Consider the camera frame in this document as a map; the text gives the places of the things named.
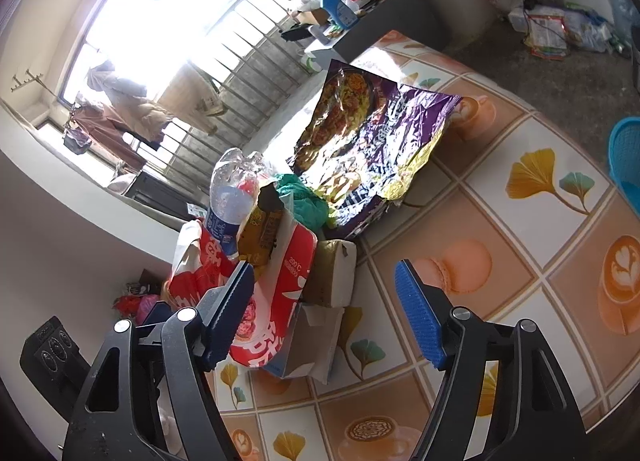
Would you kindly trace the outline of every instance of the table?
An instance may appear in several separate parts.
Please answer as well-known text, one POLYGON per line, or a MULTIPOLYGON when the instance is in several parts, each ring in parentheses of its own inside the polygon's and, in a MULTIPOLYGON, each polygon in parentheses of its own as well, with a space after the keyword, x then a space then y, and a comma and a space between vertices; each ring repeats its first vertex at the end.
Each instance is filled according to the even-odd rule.
POLYGON ((324 46, 315 40, 305 53, 322 69, 329 69, 332 59, 351 62, 391 30, 439 50, 449 43, 450 35, 434 11, 429 0, 383 0, 331 44, 324 46))
MULTIPOLYGON (((585 427, 594 427, 640 380, 638 217, 534 106, 461 63, 392 32, 353 64, 460 94, 465 108, 415 177, 408 204, 359 239, 330 383, 238 367, 228 384, 221 362, 212 386, 225 424, 251 437, 256 460, 282 459, 288 437, 302 446, 298 461, 408 461, 442 381, 396 297, 394 266, 411 259, 454 305, 508 325, 537 322, 585 427), (384 438, 360 441, 376 431, 384 438)), ((488 363, 468 456, 484 446, 496 375, 488 363)))

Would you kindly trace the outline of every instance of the blue rubber pad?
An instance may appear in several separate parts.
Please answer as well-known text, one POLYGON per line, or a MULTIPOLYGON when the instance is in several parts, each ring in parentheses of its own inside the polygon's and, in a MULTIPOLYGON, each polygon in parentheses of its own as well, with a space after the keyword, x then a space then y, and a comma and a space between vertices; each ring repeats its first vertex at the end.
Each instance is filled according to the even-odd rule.
POLYGON ((396 293, 420 351, 437 369, 443 369, 447 355, 442 347, 442 328, 420 285, 404 263, 398 263, 396 266, 396 293))

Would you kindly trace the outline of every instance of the beige cloth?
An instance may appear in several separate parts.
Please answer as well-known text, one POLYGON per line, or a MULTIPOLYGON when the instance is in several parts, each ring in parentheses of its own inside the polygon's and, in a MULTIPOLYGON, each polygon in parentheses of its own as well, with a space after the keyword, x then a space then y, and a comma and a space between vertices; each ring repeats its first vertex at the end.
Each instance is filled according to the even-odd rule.
POLYGON ((218 92, 191 62, 185 63, 158 100, 158 105, 176 118, 197 129, 213 134, 216 126, 208 116, 219 116, 225 106, 218 92))
POLYGON ((89 69, 86 82, 94 91, 104 91, 114 110, 133 132, 147 141, 162 141, 162 129, 172 119, 170 112, 146 97, 146 87, 122 78, 107 61, 89 69))

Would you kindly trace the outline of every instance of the coffee cup print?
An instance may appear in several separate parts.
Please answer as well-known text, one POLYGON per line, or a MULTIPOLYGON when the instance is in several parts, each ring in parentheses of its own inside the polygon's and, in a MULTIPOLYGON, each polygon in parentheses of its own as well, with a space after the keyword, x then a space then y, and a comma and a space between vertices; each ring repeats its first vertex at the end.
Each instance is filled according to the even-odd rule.
POLYGON ((367 416, 347 425, 338 455, 342 461, 408 461, 420 436, 388 416, 367 416))
POLYGON ((258 461, 258 449, 254 446, 254 442, 251 437, 241 428, 236 428, 231 433, 231 441, 234 442, 234 446, 242 461, 258 461))
POLYGON ((473 293, 489 279, 493 261, 480 241, 463 239, 450 245, 441 257, 422 257, 412 261, 420 279, 451 293, 473 293))
POLYGON ((484 134, 496 115, 494 102, 488 96, 465 96, 453 111, 449 126, 462 141, 469 141, 484 134))
POLYGON ((598 309, 605 326, 616 334, 640 329, 640 242, 631 235, 617 238, 605 254, 598 309))

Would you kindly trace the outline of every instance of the trash pile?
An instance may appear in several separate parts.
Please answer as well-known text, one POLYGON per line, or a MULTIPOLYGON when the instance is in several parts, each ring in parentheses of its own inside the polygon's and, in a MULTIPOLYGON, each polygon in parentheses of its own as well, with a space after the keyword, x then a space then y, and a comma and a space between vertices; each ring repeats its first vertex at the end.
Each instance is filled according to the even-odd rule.
POLYGON ((506 15, 514 30, 524 33, 532 55, 562 60, 571 48, 598 53, 631 54, 631 27, 640 15, 631 0, 609 0, 615 25, 594 9, 554 0, 489 0, 506 15))

